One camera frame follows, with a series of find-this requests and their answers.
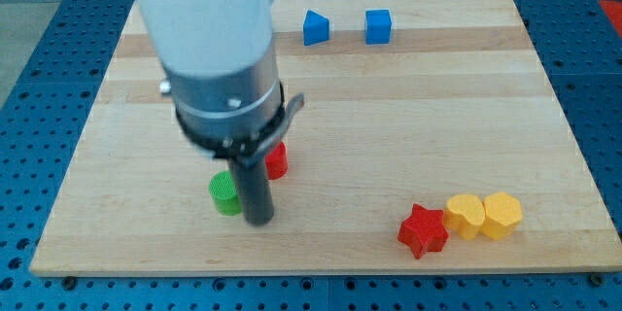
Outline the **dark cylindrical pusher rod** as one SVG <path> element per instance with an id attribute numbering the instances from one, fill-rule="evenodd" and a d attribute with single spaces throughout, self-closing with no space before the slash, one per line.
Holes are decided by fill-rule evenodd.
<path id="1" fill-rule="evenodd" d="M 230 159 L 227 166 L 246 222 L 253 226 L 268 224 L 274 217 L 274 204 L 264 159 L 250 165 Z"/>

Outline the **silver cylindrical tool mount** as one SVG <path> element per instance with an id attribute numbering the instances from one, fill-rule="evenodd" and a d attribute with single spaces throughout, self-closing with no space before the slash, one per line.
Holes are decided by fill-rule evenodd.
<path id="1" fill-rule="evenodd" d="M 177 121 L 207 156 L 259 162 L 284 138 L 304 107 L 301 92 L 285 100 L 273 43 L 252 65 L 208 76 L 164 69 Z"/>

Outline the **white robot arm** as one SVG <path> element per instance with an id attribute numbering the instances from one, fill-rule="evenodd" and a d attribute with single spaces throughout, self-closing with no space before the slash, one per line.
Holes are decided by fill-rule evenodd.
<path id="1" fill-rule="evenodd" d="M 266 156 L 303 107 L 284 95 L 274 47 L 275 0 L 136 0 L 185 136 L 226 160 L 245 220 L 274 216 Z"/>

